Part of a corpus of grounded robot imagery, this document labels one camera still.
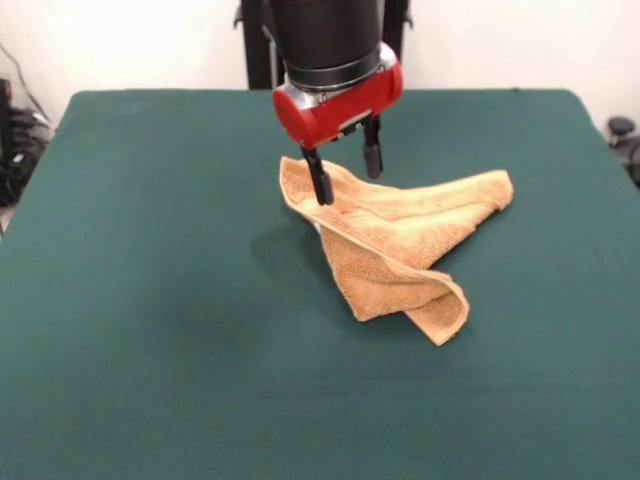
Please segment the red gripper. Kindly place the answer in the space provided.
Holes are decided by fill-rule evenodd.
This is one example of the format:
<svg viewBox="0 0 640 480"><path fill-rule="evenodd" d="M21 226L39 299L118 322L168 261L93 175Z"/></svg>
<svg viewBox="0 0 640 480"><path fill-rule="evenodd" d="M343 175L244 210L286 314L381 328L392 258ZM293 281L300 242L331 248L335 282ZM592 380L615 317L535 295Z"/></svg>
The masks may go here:
<svg viewBox="0 0 640 480"><path fill-rule="evenodd" d="M402 69L394 51L383 43L380 65L365 80L332 92L309 92L285 82L272 92L276 116L298 145L308 165L317 203L334 203L329 175L317 148L364 122L363 157L369 178L383 172L378 115L395 104L403 90Z"/></svg>

